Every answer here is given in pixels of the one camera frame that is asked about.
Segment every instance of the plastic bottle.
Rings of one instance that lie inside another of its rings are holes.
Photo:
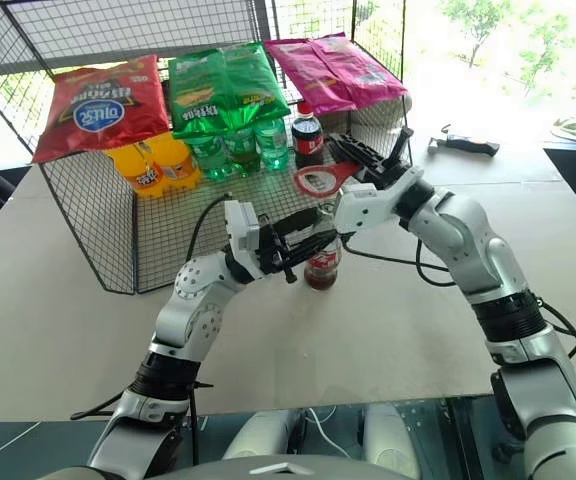
[[[192,150],[206,178],[223,182],[232,173],[232,165],[220,137],[186,138],[184,142]]]
[[[113,159],[115,169],[130,183],[141,196],[161,197],[168,182],[159,165],[149,158],[148,152],[139,144],[106,150]]]
[[[190,150],[181,140],[175,140],[170,132],[162,133],[140,142],[142,150],[149,150],[146,158],[161,167],[168,185],[174,188],[195,188],[201,172],[192,159]]]
[[[255,137],[261,150],[261,159],[268,170],[281,170],[288,165],[290,151],[283,118],[257,122]]]
[[[297,104],[297,119],[292,124],[293,146],[297,168],[324,163],[324,134],[321,123],[306,102]]]
[[[226,151],[232,160],[232,166],[242,177],[259,171],[261,166],[255,132],[252,127],[242,128],[224,137]]]
[[[333,211],[332,203],[320,205],[320,221],[313,227],[313,233],[334,230]],[[328,290],[337,280],[337,267],[340,261],[341,242],[339,237],[336,237],[326,248],[306,261],[304,268],[306,283],[315,290]]]

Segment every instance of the snack bag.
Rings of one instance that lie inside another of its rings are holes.
[[[55,77],[55,91],[34,163],[81,150],[106,150],[168,131],[156,55],[105,70]]]
[[[265,46],[315,115],[358,110],[406,93],[392,73],[344,33],[316,40],[268,40]]]
[[[290,113],[261,43],[168,62],[173,136],[225,135]]]

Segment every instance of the wire mesh basket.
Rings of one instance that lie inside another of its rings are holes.
[[[166,59],[216,46],[339,31],[350,32],[351,40],[401,78],[404,19],[404,0],[0,2],[0,114],[32,152],[55,72],[146,53]],[[280,66],[272,60],[271,65],[291,106],[285,117],[289,129],[300,94]],[[161,74],[165,78],[165,68]],[[402,98],[320,121],[325,133],[350,133],[387,156],[405,114]],[[71,155],[40,168],[101,286],[116,293],[143,293],[172,283],[200,212],[227,191],[275,221],[316,203],[294,188],[294,166],[223,184],[202,181],[195,190],[168,191],[160,199],[135,195],[101,152]],[[215,209],[195,253],[213,252],[226,242],[223,212]]]

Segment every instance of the table surface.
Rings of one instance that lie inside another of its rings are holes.
[[[478,199],[533,290],[576,323],[576,196],[543,151],[503,145],[493,160],[447,151],[425,159],[427,137],[417,138],[413,155],[426,178]],[[415,239],[394,222],[351,243],[414,256]],[[169,295],[104,292],[33,167],[0,212],[0,421],[61,420],[121,391]],[[347,254],[327,292],[277,275],[233,298],[199,373],[215,388],[199,392],[198,407],[213,414],[479,394],[490,391],[494,369],[456,289]]]

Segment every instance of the red bottle cap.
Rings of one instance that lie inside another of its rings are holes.
[[[297,111],[299,113],[303,113],[304,115],[308,115],[312,113],[312,108],[310,108],[310,105],[308,105],[306,102],[301,101],[297,104]]]

